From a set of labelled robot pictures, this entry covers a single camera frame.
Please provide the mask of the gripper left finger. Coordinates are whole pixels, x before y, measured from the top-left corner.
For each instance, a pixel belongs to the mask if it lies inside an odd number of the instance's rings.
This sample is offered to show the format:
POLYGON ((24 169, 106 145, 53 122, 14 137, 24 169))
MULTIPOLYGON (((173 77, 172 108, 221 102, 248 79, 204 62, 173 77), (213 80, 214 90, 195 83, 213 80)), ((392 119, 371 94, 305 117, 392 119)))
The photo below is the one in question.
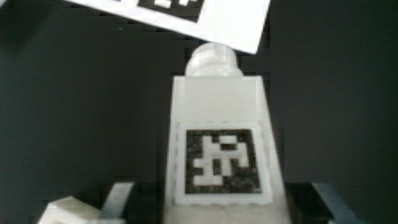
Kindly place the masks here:
POLYGON ((156 183, 115 182, 94 224, 161 224, 159 196, 156 183))

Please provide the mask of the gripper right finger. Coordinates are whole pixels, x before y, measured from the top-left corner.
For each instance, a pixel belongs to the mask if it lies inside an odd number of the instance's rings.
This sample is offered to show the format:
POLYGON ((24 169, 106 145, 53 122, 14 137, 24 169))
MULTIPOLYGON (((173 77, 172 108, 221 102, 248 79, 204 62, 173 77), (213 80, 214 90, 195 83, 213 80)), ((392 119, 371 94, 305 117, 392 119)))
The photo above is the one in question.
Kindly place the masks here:
POLYGON ((330 184, 305 182, 284 186, 293 224, 362 224, 330 184))

